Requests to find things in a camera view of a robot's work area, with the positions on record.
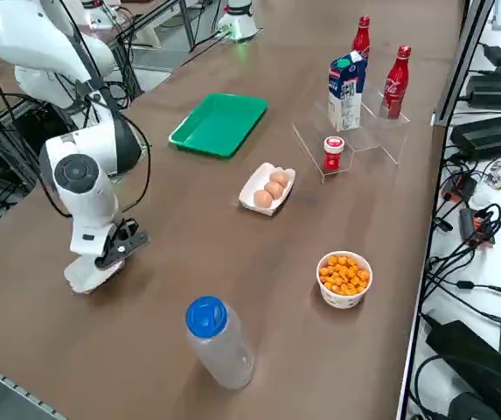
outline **egg carton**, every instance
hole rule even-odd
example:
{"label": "egg carton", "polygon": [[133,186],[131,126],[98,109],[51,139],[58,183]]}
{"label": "egg carton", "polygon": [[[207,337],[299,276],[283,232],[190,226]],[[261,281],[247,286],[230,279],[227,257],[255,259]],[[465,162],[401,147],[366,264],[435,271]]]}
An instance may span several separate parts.
{"label": "egg carton", "polygon": [[[258,190],[263,190],[264,186],[269,182],[269,176],[273,172],[284,171],[289,175],[289,182],[287,186],[283,189],[283,194],[279,199],[274,199],[270,207],[258,207],[254,203],[254,193]],[[287,198],[293,184],[295,183],[295,170],[294,169],[283,169],[281,167],[275,167],[272,164],[266,162],[261,164],[258,169],[254,171],[252,176],[248,179],[246,184],[242,187],[239,194],[239,202],[241,205],[249,210],[254,210],[255,212],[266,214],[268,216],[273,216],[277,208],[282,204],[282,202]]]}

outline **milk carton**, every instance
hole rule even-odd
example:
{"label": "milk carton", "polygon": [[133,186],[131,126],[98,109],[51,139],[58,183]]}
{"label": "milk carton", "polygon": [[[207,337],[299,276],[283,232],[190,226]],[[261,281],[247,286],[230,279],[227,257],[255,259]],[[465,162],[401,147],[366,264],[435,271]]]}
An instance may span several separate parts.
{"label": "milk carton", "polygon": [[356,129],[361,119],[366,59],[356,51],[334,59],[328,76],[328,118],[336,131]]}

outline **brown egg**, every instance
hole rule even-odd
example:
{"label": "brown egg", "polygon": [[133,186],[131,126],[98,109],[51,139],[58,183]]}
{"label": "brown egg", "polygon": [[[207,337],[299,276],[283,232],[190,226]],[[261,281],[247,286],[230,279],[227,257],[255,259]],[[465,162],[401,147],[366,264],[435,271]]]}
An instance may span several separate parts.
{"label": "brown egg", "polygon": [[254,193],[254,204],[258,207],[269,208],[274,198],[264,190],[258,190]]}
{"label": "brown egg", "polygon": [[270,193],[276,200],[283,195],[283,185],[277,184],[276,182],[269,181],[266,186],[264,186],[264,190]]}
{"label": "brown egg", "polygon": [[287,175],[285,171],[272,172],[272,174],[269,175],[269,180],[286,187],[289,183],[289,175]]}

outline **green tray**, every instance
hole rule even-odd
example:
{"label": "green tray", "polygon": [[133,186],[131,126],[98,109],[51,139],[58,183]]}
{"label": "green tray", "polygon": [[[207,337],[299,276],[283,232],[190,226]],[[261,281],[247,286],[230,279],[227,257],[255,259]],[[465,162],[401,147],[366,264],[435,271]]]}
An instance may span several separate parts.
{"label": "green tray", "polygon": [[208,95],[170,134],[189,151],[231,157],[268,109],[268,101],[236,94]]}

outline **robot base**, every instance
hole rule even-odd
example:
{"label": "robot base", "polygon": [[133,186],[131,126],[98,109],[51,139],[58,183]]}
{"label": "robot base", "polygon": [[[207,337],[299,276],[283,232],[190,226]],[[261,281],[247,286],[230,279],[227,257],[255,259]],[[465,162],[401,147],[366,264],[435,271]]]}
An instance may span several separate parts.
{"label": "robot base", "polygon": [[105,270],[97,269],[94,265],[95,258],[82,255],[64,270],[64,277],[75,293],[90,293],[118,272],[125,263],[125,260],[120,260]]}
{"label": "robot base", "polygon": [[232,41],[250,39],[258,33],[254,18],[248,15],[234,16],[226,14],[220,19],[219,28],[222,31],[230,31],[231,34],[227,35],[226,39]]}

